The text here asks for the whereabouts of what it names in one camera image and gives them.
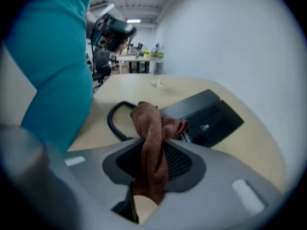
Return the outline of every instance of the teal shirt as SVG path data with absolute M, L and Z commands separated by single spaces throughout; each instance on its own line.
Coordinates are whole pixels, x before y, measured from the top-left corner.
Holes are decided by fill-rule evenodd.
M 62 152 L 76 137 L 93 98 L 85 59 L 89 2 L 29 0 L 5 38 L 12 58 L 37 90 L 22 127 Z

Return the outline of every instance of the person's arm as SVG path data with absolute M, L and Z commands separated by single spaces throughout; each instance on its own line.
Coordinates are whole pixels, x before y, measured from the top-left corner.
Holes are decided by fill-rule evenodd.
M 95 25 L 96 20 L 97 19 L 91 12 L 89 11 L 86 12 L 85 21 L 86 21 L 86 38 L 87 39 L 91 39 L 91 32 Z

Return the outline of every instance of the ceiling light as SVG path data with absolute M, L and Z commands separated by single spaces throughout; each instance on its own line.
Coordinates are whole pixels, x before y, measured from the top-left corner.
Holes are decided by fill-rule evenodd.
M 127 20 L 127 23 L 140 23 L 141 20 Z

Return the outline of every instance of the desk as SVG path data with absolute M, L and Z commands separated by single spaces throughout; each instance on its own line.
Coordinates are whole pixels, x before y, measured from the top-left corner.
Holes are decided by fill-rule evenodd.
M 159 108 L 181 101 L 204 90 L 211 89 L 244 120 L 233 134 L 212 149 L 229 153 L 257 171 L 281 192 L 285 187 L 286 164 L 276 142 L 254 113 L 235 95 L 222 85 L 211 80 L 182 78 L 162 75 L 163 87 L 153 87 L 150 74 L 112 75 L 95 93 L 93 104 L 77 138 L 69 151 L 92 149 L 119 143 L 107 125 L 110 109 L 121 101 L 137 104 L 150 102 Z M 122 107 L 114 115 L 114 124 L 126 136 L 137 137 L 131 110 Z M 135 197 L 137 211 L 141 215 L 154 210 L 154 204 L 141 196 Z
M 132 62 L 137 62 L 137 72 L 140 72 L 140 62 L 141 61 L 145 61 L 145 72 L 148 73 L 149 72 L 149 65 L 148 62 L 150 61 L 150 59 L 144 58 L 144 57 L 138 57 L 137 59 L 135 58 L 135 56 L 119 56 L 117 57 L 118 62 L 119 62 L 119 71 L 122 74 L 122 65 L 121 62 L 122 61 L 128 61 L 129 62 L 129 70 L 130 73 L 132 73 Z

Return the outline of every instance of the water bottle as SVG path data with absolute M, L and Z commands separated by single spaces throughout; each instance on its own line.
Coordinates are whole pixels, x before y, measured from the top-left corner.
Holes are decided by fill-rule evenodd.
M 164 49 L 160 47 L 160 44 L 157 44 L 156 47 L 151 50 L 151 59 L 149 63 L 149 69 L 151 69 L 153 74 L 152 85 L 155 87 L 162 86 L 161 74 L 163 71 L 163 58 Z

